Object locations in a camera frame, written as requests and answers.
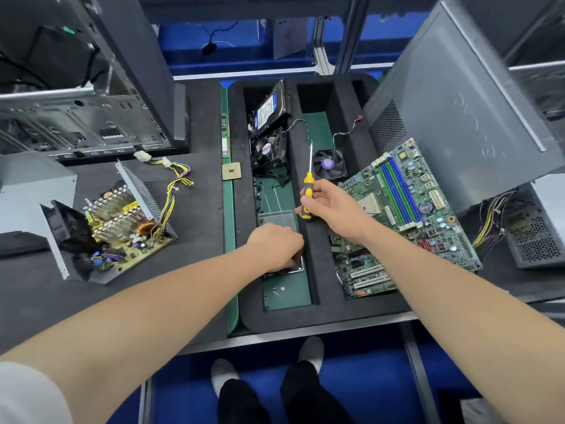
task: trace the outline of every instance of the hand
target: hand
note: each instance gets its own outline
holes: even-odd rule
[[[298,267],[304,238],[290,227],[266,223],[251,232],[246,246],[255,248],[265,273],[277,272]]]
[[[316,180],[313,197],[304,196],[300,191],[300,202],[314,215],[323,218],[337,235],[351,242],[362,243],[367,224],[373,219],[363,211],[355,199],[328,180]],[[300,214],[302,207],[294,210]]]

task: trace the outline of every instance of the blue ram slot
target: blue ram slot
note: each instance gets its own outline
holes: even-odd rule
[[[420,214],[420,211],[418,210],[418,205],[416,205],[416,201],[414,201],[414,198],[412,198],[412,194],[410,193],[408,185],[406,184],[406,181],[404,180],[404,177],[402,176],[402,172],[400,171],[400,168],[396,164],[396,160],[394,160],[393,157],[390,157],[389,161],[390,161],[392,168],[394,169],[394,171],[396,173],[396,177],[398,177],[398,182],[400,183],[400,185],[404,189],[406,199],[408,199],[408,202],[410,203],[410,206],[412,207],[412,211],[413,211],[414,215],[416,216],[416,221],[422,221],[422,216]]]
[[[400,198],[400,195],[398,194],[398,191],[396,189],[396,185],[394,184],[393,179],[391,178],[390,174],[386,170],[386,167],[383,167],[381,169],[381,171],[385,175],[385,181],[388,183],[388,185],[389,185],[389,187],[392,191],[392,194],[394,196],[394,199],[397,203],[397,206],[399,207],[400,212],[402,213],[402,218],[404,219],[404,224],[410,223],[410,217],[408,216],[408,213],[406,212],[406,209],[404,208],[404,203],[402,202],[402,199]]]

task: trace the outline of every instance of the shoe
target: shoe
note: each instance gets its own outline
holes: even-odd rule
[[[220,397],[220,390],[222,389],[226,381],[230,379],[240,378],[235,368],[225,358],[219,358],[214,362],[210,374],[212,378],[212,386],[214,387],[214,392],[218,397]]]
[[[324,361],[324,343],[317,336],[310,336],[298,353],[298,361],[306,360],[314,365],[319,374],[321,363]]]

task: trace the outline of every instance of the sticker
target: sticker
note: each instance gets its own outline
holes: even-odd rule
[[[128,211],[130,211],[130,210],[132,210],[132,209],[134,209],[135,207],[138,207],[138,206],[139,206],[139,202],[133,201],[131,204],[126,205],[126,206],[123,208],[124,213],[127,213]]]
[[[275,112],[276,109],[276,101],[275,101],[275,94],[272,94],[269,99],[265,101],[259,109],[257,110],[257,114],[255,115],[255,129],[261,129],[269,116]]]
[[[388,205],[385,205],[385,212],[386,215],[389,217],[390,224],[396,224],[396,220],[394,220],[394,217],[392,216],[392,211],[390,210],[390,207]]]
[[[269,154],[269,153],[271,152],[272,146],[273,146],[273,145],[272,145],[271,143],[265,144],[265,145],[263,146],[263,149],[261,150],[261,153],[262,153],[263,155]]]

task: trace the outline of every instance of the green circuit board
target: green circuit board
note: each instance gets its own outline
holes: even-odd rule
[[[413,138],[339,186],[381,224],[469,271],[482,268]],[[396,289],[367,249],[332,237],[336,272],[347,297]]]

